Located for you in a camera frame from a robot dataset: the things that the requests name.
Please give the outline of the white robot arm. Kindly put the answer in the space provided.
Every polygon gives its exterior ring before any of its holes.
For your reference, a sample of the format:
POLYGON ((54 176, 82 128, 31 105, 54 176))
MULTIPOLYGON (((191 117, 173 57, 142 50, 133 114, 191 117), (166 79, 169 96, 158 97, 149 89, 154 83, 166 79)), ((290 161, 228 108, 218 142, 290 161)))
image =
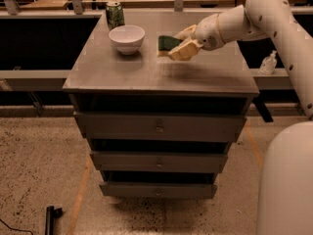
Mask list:
MULTIPOLYGON (((234 40, 268 36, 308 118, 313 116, 313 39, 288 0, 246 0, 177 34, 169 52, 188 60, 234 40)), ((313 121, 280 132, 267 148, 259 184, 256 235, 313 235, 313 121)))

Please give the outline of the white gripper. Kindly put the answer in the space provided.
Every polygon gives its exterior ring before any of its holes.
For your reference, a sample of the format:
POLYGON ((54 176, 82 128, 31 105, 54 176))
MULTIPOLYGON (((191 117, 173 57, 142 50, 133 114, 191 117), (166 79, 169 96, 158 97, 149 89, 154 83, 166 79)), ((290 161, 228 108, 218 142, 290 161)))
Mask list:
POLYGON ((193 24, 181 30, 175 38, 170 39, 168 57, 173 61, 189 61, 201 48, 213 51, 224 45, 225 42, 219 29, 219 15, 214 14, 201 20, 198 25, 193 24), (197 40, 188 38, 194 33, 197 40))

